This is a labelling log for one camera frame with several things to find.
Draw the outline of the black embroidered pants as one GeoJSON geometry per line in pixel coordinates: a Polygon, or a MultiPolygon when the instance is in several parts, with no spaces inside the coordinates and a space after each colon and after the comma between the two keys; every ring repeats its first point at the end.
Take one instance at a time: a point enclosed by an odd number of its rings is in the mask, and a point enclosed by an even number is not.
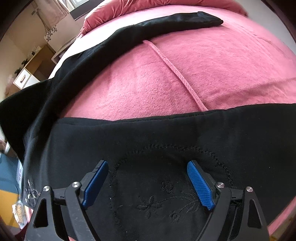
{"type": "Polygon", "coordinates": [[[1,128],[29,240],[269,240],[295,205],[295,54],[230,11],[116,28],[1,128]]]}

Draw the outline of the white cabinet with drawer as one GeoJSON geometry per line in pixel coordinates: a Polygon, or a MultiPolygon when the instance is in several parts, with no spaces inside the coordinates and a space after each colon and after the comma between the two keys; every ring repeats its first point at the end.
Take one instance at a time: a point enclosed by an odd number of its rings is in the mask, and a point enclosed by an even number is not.
{"type": "Polygon", "coordinates": [[[39,83],[40,81],[34,77],[26,68],[21,70],[13,84],[20,90],[39,83]]]}

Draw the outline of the pink bed sheet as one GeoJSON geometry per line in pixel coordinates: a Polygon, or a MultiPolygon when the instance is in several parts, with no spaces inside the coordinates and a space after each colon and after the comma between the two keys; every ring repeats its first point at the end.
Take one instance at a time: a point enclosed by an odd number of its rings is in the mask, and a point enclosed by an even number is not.
{"type": "Polygon", "coordinates": [[[252,186],[269,232],[295,209],[295,54],[251,20],[210,14],[224,23],[133,25],[55,74],[49,180],[60,187],[109,162],[89,210],[102,240],[194,240],[208,212],[190,160],[252,186]]]}

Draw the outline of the wooden desk shelf unit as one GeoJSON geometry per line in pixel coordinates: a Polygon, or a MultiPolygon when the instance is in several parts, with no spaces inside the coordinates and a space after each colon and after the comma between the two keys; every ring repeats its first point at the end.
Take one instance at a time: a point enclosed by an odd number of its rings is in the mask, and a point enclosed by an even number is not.
{"type": "Polygon", "coordinates": [[[29,61],[27,61],[23,68],[20,68],[16,74],[8,77],[8,83],[6,84],[6,88],[4,90],[4,97],[7,98],[20,91],[13,82],[24,68],[26,68],[27,71],[34,75],[34,77],[36,77],[40,82],[48,79],[55,67],[55,64],[51,60],[54,54],[55,51],[48,45],[42,47],[29,61]]]}

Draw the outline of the grey white bedside table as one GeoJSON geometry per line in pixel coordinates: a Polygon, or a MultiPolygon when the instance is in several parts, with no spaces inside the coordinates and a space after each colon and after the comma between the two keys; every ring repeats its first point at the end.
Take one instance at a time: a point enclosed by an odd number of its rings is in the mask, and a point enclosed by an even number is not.
{"type": "Polygon", "coordinates": [[[64,53],[70,48],[70,46],[75,42],[76,37],[69,40],[66,44],[64,44],[51,58],[52,62],[57,65],[57,63],[60,61],[64,53]]]}

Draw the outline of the dark grey headboard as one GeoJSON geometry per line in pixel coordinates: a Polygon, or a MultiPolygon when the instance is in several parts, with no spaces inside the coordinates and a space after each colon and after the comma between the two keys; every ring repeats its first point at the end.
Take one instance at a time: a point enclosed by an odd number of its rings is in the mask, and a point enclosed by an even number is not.
{"type": "Polygon", "coordinates": [[[79,19],[83,15],[86,15],[96,6],[103,2],[103,0],[88,0],[88,1],[73,1],[74,9],[70,11],[70,15],[74,20],[79,19]]]}

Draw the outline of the floral beige left curtain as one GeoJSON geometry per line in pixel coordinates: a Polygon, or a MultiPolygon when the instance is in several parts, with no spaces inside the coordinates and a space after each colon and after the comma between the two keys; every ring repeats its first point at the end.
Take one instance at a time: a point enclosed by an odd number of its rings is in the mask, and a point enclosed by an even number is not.
{"type": "Polygon", "coordinates": [[[44,25],[46,32],[49,32],[63,18],[69,15],[69,10],[59,1],[36,0],[32,1],[32,5],[44,25]]]}

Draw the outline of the bright window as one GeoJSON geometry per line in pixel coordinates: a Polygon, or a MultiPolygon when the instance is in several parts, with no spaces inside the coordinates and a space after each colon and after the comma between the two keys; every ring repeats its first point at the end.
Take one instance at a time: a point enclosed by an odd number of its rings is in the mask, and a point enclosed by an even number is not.
{"type": "Polygon", "coordinates": [[[67,10],[73,11],[84,3],[88,2],[88,0],[58,0],[67,10]]]}

